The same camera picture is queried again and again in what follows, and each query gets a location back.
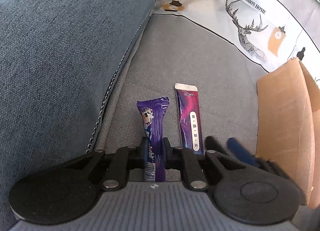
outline black line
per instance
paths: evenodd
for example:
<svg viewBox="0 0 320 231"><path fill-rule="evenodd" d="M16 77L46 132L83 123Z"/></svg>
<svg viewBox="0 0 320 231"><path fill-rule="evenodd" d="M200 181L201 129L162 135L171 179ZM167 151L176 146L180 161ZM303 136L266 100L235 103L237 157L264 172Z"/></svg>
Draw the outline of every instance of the black line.
<svg viewBox="0 0 320 231"><path fill-rule="evenodd" d="M303 30L301 30L301 32L299 33L298 37L297 37L297 40L296 40L296 44L294 45L293 49L292 49L292 52L290 53L289 57L287 58L287 60L290 58L291 54L293 53L295 47L297 46L297 41L298 41L298 38L300 36L300 34L302 33Z"/></svg>
<svg viewBox="0 0 320 231"><path fill-rule="evenodd" d="M316 45L315 42L313 41L313 39L310 37L310 35L308 34L308 32L305 30L305 28L300 24L300 22L295 18L295 16L290 12L290 10L289 10L284 4L282 4L279 0L276 0L276 1L278 1L278 2L289 12L289 14L292 15L292 17L293 17L293 18L298 22L298 24L301 26L302 30L305 31L306 34L309 36L310 40L313 42L313 44L314 44L315 47L317 48L318 52L320 52L319 49L318 49L318 47L317 47L317 45Z"/></svg>
<svg viewBox="0 0 320 231"><path fill-rule="evenodd" d="M195 22L195 21L192 21L191 19L189 19L189 18L187 18L187 17L185 17L184 15L181 15L181 14L158 14L158 13L153 13L152 15L155 15L155 14L157 14L157 15L174 15L174 16L178 16L178 17L183 17L183 18L185 18L185 19L188 19L190 22L193 22L194 24L196 24L197 26L200 26L201 28L203 28L203 29L205 29L205 30L207 30L207 31L209 31L209 32L211 32L211 33L213 33L213 34L215 34L215 35L217 35L218 37L220 37L220 38L222 38L222 39L224 39L225 41L227 41L228 43L230 43L231 45L233 45L234 47L236 47L237 49L238 49L238 51L239 52L241 52L249 61L251 61L251 62L253 62L253 63L255 63L255 64L257 64L257 65L259 65L261 68L263 68L264 69L264 71L265 72L267 72L267 73L269 73L269 71L267 71L261 64L259 64L259 63L257 63L257 62L255 62L255 61L253 61L253 60L251 60L247 55L245 55L234 43L232 43L231 41L229 41L228 39L226 39L225 37L223 37L223 36L221 36L221 35L219 35L219 34L217 34L216 32L214 32L214 31L212 31L212 30L210 30L210 29L208 29L207 27L204 27L203 25L201 25L201 24L198 24L197 22Z"/></svg>

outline ribbed gray surface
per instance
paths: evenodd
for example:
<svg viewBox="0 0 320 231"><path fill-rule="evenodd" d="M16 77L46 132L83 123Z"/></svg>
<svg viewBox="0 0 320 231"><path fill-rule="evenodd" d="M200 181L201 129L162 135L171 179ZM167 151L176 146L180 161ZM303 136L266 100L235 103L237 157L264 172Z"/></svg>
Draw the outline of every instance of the ribbed gray surface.
<svg viewBox="0 0 320 231"><path fill-rule="evenodd" d="M129 182L105 192L85 216L56 226L20 221L10 231L251 231L297 230L290 222L268 227L236 222L218 211L206 193L187 190L181 182Z"/></svg>

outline candy bar wrapper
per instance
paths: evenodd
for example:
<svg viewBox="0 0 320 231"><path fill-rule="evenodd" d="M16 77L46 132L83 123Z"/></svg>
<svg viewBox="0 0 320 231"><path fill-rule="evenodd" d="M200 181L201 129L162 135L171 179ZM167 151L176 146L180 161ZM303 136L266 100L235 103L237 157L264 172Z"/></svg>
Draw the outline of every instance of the candy bar wrapper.
<svg viewBox="0 0 320 231"><path fill-rule="evenodd" d="M196 86L176 83L181 146L203 154L202 132L199 112L198 89Z"/></svg>
<svg viewBox="0 0 320 231"><path fill-rule="evenodd" d="M145 134L148 138L148 164L145 169L145 181L165 181L162 135L163 117L168 106L168 97L137 101L137 107L143 119Z"/></svg>

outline silver screw head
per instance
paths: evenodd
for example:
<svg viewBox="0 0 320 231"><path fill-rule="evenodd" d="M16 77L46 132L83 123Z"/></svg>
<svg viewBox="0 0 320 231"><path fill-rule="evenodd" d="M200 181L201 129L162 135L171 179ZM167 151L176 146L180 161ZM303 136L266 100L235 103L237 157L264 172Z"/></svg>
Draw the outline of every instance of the silver screw head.
<svg viewBox="0 0 320 231"><path fill-rule="evenodd" d="M207 186L207 184L202 180L195 180L195 181L191 182L192 188L202 189L202 188L205 188L206 186Z"/></svg>
<svg viewBox="0 0 320 231"><path fill-rule="evenodd" d="M103 185L106 187L106 188L116 188L119 186L119 182L117 182L116 180L114 179L109 179L109 180L106 180L103 182Z"/></svg>

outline deer illustration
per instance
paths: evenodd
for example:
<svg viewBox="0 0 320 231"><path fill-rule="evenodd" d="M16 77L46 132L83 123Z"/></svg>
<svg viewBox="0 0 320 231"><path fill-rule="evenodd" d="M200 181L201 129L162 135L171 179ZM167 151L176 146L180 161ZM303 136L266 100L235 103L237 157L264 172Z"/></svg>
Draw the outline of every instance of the deer illustration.
<svg viewBox="0 0 320 231"><path fill-rule="evenodd" d="M236 9L233 13L232 13L232 9L231 9L233 4L238 1L240 1L240 0L233 1L228 5L228 0L226 0L226 11L227 11L228 15L232 18L233 23L238 28L238 35L239 35L240 44L247 52L250 53L250 55L252 57L256 57L258 59L266 61L264 52L249 42L249 40L247 39L247 34L251 34L251 31L261 32L264 29L266 29L268 26L261 28L262 27L261 15L260 15L259 26L256 26L255 28L253 27L254 20L252 20L252 24L250 26L246 25L244 28L242 26L240 26L240 24L238 23L238 18L236 17L236 13L239 9Z"/></svg>

